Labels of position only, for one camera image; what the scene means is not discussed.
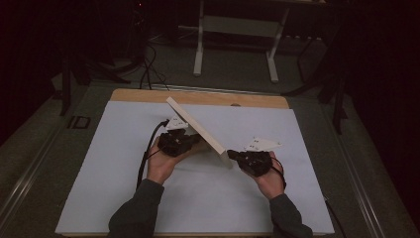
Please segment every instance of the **white board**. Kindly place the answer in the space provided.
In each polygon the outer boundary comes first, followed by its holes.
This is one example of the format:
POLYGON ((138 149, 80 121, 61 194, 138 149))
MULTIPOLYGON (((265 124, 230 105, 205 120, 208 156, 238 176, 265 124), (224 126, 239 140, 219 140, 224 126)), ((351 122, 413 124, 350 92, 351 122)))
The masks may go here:
MULTIPOLYGON (((278 141, 286 193, 315 234, 334 233, 321 189, 291 109, 186 105, 225 148, 242 151, 253 137, 278 141)), ((166 103, 108 102, 56 228, 59 234, 108 232, 112 214, 135 191, 155 126, 173 116, 166 103)), ((164 184, 157 234, 271 232, 268 202, 255 182, 209 151, 175 167, 164 184)))

